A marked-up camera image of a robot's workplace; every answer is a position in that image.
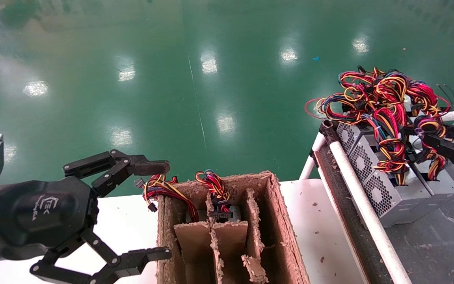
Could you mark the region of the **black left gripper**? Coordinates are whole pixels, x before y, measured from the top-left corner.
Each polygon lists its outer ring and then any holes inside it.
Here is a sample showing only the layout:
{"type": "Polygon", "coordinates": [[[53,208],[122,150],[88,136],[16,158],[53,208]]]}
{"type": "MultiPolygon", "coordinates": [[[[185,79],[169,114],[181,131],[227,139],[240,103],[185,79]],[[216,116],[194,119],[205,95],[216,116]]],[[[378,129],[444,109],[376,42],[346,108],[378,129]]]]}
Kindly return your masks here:
{"type": "Polygon", "coordinates": [[[130,176],[166,174],[167,160],[150,161],[112,149],[63,166],[59,181],[31,180],[0,185],[0,259],[32,259],[35,277],[54,284],[114,284],[142,274],[149,262],[171,259],[168,247],[130,250],[117,255],[92,228],[96,198],[111,193],[130,176]],[[101,173],[90,186],[80,179],[101,173]],[[65,254],[87,244],[106,264],[93,275],[56,266],[65,254]]]}

